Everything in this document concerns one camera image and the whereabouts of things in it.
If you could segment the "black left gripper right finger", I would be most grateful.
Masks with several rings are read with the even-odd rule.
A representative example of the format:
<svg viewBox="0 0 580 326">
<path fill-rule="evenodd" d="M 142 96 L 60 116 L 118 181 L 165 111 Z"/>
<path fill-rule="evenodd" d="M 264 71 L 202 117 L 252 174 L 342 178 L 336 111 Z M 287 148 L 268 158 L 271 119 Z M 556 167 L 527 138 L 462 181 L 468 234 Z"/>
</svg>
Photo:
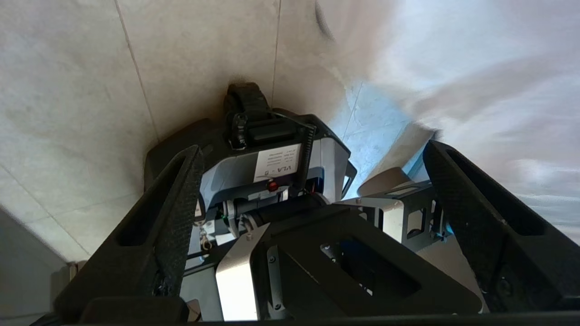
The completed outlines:
<svg viewBox="0 0 580 326">
<path fill-rule="evenodd" d="M 431 140 L 423 162 L 490 311 L 579 310 L 574 241 L 453 147 Z"/>
</svg>

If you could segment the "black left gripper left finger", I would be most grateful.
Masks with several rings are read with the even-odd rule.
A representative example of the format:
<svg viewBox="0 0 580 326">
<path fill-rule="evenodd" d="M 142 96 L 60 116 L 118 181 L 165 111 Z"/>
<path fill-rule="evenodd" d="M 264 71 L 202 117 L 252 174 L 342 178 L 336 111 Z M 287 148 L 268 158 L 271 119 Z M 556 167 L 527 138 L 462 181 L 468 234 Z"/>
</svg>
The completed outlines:
<svg viewBox="0 0 580 326">
<path fill-rule="evenodd" d="M 203 155 L 180 151 L 54 301 L 63 323 L 185 323 Z"/>
</svg>

